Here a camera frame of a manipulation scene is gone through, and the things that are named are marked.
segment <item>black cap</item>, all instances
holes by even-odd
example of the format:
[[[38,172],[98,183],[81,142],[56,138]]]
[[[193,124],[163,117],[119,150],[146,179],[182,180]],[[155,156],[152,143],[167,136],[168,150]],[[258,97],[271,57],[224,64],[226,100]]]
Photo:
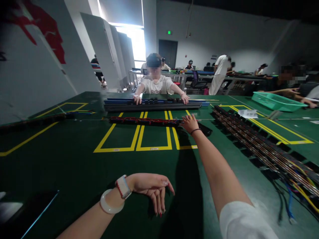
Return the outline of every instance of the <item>black cap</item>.
[[[146,58],[146,65],[148,67],[153,67],[157,68],[162,65],[161,63],[161,57],[157,53],[151,53],[147,58]]]

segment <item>green plastic basket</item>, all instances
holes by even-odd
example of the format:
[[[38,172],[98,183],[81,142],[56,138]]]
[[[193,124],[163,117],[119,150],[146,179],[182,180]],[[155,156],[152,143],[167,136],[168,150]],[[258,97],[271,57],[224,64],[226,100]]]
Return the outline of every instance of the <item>green plastic basket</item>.
[[[307,105],[288,99],[283,96],[275,95],[266,92],[254,92],[252,97],[253,101],[268,107],[271,110],[294,112],[297,109],[306,107]]]

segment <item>blue wire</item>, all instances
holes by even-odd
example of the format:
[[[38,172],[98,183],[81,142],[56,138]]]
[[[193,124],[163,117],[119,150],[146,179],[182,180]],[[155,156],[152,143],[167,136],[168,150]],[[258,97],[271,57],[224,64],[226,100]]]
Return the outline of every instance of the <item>blue wire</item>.
[[[289,216],[289,221],[292,223],[292,224],[295,224],[296,223],[296,220],[295,220],[295,217],[294,215],[292,214],[291,212],[291,205],[292,205],[292,191],[290,190],[288,184],[284,181],[283,182],[286,187],[287,187],[287,190],[289,192],[289,201],[288,201],[288,209],[287,209],[287,213],[288,213],[288,216]]]

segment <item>yellow wire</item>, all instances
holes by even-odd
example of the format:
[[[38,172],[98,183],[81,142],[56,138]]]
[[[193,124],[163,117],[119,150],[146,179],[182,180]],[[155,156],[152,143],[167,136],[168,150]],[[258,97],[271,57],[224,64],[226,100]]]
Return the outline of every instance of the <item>yellow wire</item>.
[[[314,186],[315,188],[317,188],[316,185],[313,183],[313,181],[308,177],[308,175],[306,174],[306,172],[301,169],[301,167],[299,167],[298,165],[296,165],[296,164],[293,163],[292,161],[290,161],[290,162],[291,162],[296,168],[298,168],[298,169],[307,177],[307,181],[308,181],[312,186]]]
[[[313,209],[319,213],[319,209],[316,208],[316,206],[312,203],[312,201],[310,200],[310,198],[305,194],[305,192],[302,190],[301,187],[299,187],[294,181],[291,180],[291,182],[294,184],[295,188],[298,190],[298,192],[300,192],[300,194],[308,201],[308,203],[313,207]]]

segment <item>red graphic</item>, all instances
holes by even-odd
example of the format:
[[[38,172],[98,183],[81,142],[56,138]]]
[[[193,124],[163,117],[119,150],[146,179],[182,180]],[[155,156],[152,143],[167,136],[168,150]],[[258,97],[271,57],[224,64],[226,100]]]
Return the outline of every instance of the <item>red graphic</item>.
[[[21,27],[23,32],[26,36],[30,39],[30,41],[37,45],[35,39],[26,29],[26,25],[35,25],[37,26],[42,34],[44,35],[45,39],[47,40],[48,44],[50,45],[51,49],[55,53],[56,57],[60,61],[61,64],[66,64],[64,59],[64,50],[62,48],[62,37],[60,36],[59,30],[57,28],[56,21],[41,7],[32,4],[30,0],[23,0],[22,1],[30,15],[32,16],[33,20],[30,21],[25,16],[15,16],[14,14],[11,15],[12,19],[9,21]],[[15,9],[21,10],[18,4],[15,4]]]

